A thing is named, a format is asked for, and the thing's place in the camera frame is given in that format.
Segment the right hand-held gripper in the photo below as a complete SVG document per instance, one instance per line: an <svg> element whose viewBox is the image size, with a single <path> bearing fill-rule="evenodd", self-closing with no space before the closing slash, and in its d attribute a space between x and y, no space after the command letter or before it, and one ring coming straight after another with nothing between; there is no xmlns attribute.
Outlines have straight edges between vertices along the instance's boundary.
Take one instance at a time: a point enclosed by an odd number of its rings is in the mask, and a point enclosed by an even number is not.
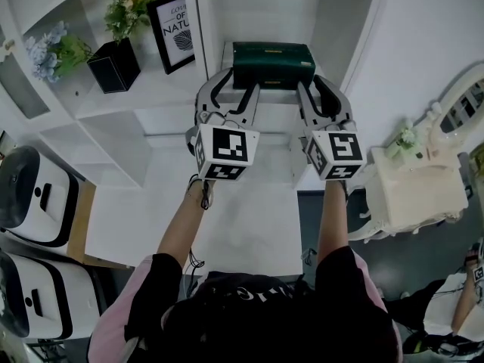
<svg viewBox="0 0 484 363"><path fill-rule="evenodd" d="M310 163L322 181L342 181L353 178L367 163L360 145L356 124L348 98L328 79L314 75L320 105L315 106L311 92L298 82L296 93L302 119L307 128L321 128L324 117L334 122L323 129L307 131L304 149Z"/></svg>

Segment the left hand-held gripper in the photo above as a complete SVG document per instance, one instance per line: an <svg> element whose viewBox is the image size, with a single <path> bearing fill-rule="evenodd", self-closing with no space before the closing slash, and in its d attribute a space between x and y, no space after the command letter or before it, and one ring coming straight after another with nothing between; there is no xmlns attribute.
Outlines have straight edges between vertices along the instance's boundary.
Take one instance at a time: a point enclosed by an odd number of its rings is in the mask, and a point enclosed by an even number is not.
<svg viewBox="0 0 484 363"><path fill-rule="evenodd" d="M185 141L195 157L198 177L204 181L236 182L253 165L260 133L238 124L253 124L260 85L253 83L244 93L236 110L225 117L217 111L219 92L232 77L226 68L207 80L197 93L197 124L186 131Z"/></svg>

